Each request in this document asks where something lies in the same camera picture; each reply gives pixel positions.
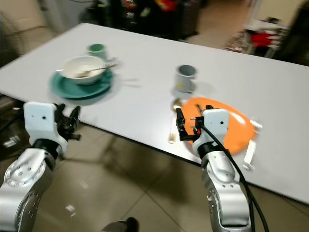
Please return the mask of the dark furniture with clutter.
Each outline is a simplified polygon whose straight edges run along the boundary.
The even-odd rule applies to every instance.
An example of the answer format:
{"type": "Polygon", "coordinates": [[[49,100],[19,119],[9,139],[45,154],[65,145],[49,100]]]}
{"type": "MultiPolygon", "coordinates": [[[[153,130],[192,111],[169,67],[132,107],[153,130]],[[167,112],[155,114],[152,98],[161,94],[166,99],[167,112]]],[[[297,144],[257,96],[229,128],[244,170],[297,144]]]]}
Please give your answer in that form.
{"type": "Polygon", "coordinates": [[[87,0],[80,22],[175,41],[198,35],[206,0],[87,0]]]}

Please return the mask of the red item on shelf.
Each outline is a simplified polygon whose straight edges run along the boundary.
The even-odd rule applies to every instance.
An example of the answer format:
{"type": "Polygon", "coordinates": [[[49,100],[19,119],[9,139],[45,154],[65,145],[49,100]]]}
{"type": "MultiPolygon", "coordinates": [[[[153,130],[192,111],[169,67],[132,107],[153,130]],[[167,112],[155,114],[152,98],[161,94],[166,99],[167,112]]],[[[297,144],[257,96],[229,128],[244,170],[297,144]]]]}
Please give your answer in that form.
{"type": "Polygon", "coordinates": [[[255,47],[276,46],[280,39],[280,34],[272,29],[263,29],[250,35],[250,41],[255,47]]]}

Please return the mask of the standing fan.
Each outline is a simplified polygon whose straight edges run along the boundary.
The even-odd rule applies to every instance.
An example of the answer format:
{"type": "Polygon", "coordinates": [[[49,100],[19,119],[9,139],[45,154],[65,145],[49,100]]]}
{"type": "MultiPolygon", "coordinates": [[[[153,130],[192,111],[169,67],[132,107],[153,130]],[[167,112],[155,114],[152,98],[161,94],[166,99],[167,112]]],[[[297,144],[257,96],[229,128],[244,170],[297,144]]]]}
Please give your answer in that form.
{"type": "Polygon", "coordinates": [[[9,64],[25,53],[24,40],[17,25],[0,11],[0,67],[9,64]]]}

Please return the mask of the orange plate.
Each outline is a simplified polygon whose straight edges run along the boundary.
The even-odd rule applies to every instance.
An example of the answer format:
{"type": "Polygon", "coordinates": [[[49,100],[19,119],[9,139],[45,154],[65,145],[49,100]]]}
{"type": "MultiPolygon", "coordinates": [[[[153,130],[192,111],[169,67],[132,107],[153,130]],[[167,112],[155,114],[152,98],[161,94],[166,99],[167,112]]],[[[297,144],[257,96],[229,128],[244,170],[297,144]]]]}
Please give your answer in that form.
{"type": "Polygon", "coordinates": [[[188,132],[194,132],[192,127],[195,125],[195,122],[192,118],[199,116],[197,106],[199,106],[201,110],[205,110],[207,105],[227,110],[230,114],[229,129],[223,140],[225,148],[227,148],[232,155],[236,155],[245,150],[245,148],[249,146],[249,141],[256,136],[254,126],[243,113],[223,102],[203,97],[195,97],[184,102],[181,109],[186,119],[186,130],[188,132]]]}

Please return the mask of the teal plate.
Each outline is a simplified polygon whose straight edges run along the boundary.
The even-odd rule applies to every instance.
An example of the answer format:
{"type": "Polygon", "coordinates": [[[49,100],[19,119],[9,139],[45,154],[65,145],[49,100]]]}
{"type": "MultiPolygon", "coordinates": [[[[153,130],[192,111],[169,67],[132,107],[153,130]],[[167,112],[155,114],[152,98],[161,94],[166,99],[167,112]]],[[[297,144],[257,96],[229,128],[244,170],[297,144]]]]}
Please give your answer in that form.
{"type": "Polygon", "coordinates": [[[85,100],[92,99],[110,90],[113,80],[114,73],[112,71],[104,71],[101,79],[93,84],[79,85],[56,72],[51,77],[50,88],[54,94],[64,99],[85,100]]]}

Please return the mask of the white bowl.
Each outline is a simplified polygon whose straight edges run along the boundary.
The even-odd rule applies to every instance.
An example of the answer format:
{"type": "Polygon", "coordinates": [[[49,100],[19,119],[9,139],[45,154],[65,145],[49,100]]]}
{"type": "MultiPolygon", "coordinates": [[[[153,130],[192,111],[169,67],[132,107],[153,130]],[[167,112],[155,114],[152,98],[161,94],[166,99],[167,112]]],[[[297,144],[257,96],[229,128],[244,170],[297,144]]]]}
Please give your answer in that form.
{"type": "Polygon", "coordinates": [[[89,76],[80,79],[76,78],[75,75],[86,70],[101,68],[104,63],[106,62],[95,56],[77,56],[67,60],[57,72],[73,83],[86,86],[101,79],[102,73],[104,73],[104,71],[111,71],[111,68],[94,71],[89,76]]]}

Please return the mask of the gold spoon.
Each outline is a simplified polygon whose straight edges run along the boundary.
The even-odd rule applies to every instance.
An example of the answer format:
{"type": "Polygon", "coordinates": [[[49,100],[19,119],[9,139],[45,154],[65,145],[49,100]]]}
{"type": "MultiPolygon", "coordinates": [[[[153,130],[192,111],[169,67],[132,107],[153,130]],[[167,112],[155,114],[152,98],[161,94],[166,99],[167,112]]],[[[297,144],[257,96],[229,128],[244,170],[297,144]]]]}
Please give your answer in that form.
{"type": "Polygon", "coordinates": [[[176,118],[177,118],[176,110],[177,108],[181,108],[182,105],[183,105],[183,102],[181,101],[181,99],[175,99],[171,104],[172,118],[170,122],[170,133],[169,133],[169,139],[168,139],[168,143],[170,144],[173,144],[176,142],[176,137],[178,133],[177,124],[176,124],[176,118]]]}

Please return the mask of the white plastic cutlery piece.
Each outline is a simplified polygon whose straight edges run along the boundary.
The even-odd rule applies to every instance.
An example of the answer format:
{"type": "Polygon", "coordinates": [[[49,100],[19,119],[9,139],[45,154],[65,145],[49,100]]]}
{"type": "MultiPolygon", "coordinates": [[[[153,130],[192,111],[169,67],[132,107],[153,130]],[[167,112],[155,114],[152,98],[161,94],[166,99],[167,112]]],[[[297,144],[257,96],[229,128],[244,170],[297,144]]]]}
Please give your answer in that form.
{"type": "Polygon", "coordinates": [[[253,126],[254,137],[249,140],[249,145],[247,146],[247,150],[245,153],[245,157],[243,159],[243,168],[249,172],[253,172],[254,166],[252,165],[253,157],[256,153],[257,139],[260,134],[260,130],[263,128],[260,122],[256,118],[251,118],[250,123],[253,126]]]}

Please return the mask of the dark robot foot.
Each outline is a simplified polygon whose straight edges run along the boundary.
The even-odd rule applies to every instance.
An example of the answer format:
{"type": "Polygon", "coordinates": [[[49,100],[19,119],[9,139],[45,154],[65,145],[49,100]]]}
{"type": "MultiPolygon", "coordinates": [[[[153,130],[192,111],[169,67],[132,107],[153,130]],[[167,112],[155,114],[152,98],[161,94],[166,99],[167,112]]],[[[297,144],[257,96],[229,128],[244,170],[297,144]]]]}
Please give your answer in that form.
{"type": "Polygon", "coordinates": [[[139,227],[136,218],[128,217],[109,223],[100,232],[139,232],[139,227]]]}

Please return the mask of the silver metal spoon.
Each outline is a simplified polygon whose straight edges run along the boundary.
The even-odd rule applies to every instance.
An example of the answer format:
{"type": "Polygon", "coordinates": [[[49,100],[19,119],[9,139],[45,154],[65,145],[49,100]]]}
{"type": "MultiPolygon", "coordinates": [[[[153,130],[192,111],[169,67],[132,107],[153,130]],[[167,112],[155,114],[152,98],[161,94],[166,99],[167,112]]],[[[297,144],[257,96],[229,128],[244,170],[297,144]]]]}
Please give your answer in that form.
{"type": "Polygon", "coordinates": [[[112,58],[108,62],[104,63],[101,68],[94,68],[94,69],[83,71],[83,72],[75,75],[75,77],[79,78],[79,79],[85,78],[85,77],[89,76],[94,71],[103,70],[103,69],[111,68],[111,67],[115,66],[116,62],[117,62],[117,58],[112,58]]]}

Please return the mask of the white shelf rack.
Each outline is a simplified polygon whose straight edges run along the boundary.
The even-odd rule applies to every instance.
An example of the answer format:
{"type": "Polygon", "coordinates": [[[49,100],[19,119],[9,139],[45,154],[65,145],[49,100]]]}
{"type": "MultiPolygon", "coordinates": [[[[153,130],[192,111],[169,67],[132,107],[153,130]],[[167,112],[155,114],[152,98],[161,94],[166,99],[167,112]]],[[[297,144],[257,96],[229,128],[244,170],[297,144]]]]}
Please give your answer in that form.
{"type": "Polygon", "coordinates": [[[280,24],[280,20],[272,17],[267,18],[267,20],[250,20],[248,23],[243,25],[243,29],[243,37],[241,40],[244,47],[243,53],[247,55],[262,56],[265,58],[274,57],[275,53],[280,50],[283,39],[289,33],[289,27],[280,24]],[[250,35],[263,29],[276,30],[280,34],[281,39],[276,46],[255,47],[251,43],[250,35]]]}

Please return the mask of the grey mug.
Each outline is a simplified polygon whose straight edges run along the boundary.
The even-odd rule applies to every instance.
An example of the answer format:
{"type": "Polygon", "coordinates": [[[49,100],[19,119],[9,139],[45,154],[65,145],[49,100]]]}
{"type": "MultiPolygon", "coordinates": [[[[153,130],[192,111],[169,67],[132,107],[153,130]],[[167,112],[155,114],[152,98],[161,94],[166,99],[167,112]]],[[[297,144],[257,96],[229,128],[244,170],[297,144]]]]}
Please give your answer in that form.
{"type": "Polygon", "coordinates": [[[195,77],[197,70],[191,65],[179,65],[176,68],[175,89],[182,93],[193,93],[195,90],[195,77]]]}

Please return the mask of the small green cup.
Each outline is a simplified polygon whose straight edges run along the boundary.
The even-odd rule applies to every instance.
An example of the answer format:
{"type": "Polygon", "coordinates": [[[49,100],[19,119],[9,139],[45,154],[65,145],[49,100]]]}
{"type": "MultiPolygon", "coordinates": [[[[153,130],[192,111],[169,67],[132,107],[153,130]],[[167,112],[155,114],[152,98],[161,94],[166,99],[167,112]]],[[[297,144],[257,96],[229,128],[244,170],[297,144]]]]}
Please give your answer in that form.
{"type": "Polygon", "coordinates": [[[101,60],[104,60],[104,61],[108,60],[106,46],[104,46],[103,44],[95,43],[95,44],[89,45],[87,47],[87,53],[90,56],[98,57],[101,60]]]}

